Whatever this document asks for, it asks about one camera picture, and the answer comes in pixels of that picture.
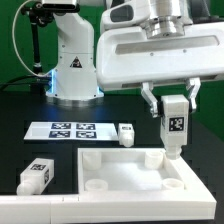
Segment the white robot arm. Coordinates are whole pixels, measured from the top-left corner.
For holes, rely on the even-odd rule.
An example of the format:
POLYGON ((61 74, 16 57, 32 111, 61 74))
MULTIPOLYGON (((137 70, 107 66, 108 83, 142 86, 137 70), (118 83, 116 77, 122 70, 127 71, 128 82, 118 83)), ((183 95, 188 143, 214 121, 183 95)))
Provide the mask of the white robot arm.
POLYGON ((128 0, 101 17, 101 36, 67 1, 53 12, 58 27, 58 64, 51 95, 87 101, 103 91, 139 88, 158 115, 154 86, 224 77, 224 22, 195 24, 187 0, 128 0))

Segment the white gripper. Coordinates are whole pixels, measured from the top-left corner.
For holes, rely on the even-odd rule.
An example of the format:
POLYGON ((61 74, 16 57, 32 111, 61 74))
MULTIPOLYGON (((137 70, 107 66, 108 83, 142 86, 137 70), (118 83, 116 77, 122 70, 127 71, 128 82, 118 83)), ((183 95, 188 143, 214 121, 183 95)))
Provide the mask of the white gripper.
POLYGON ((96 69, 103 90, 142 84, 153 118, 158 116, 153 84, 186 80, 194 113, 200 79, 224 76, 224 21, 194 22, 188 0, 128 0, 102 14, 96 69))

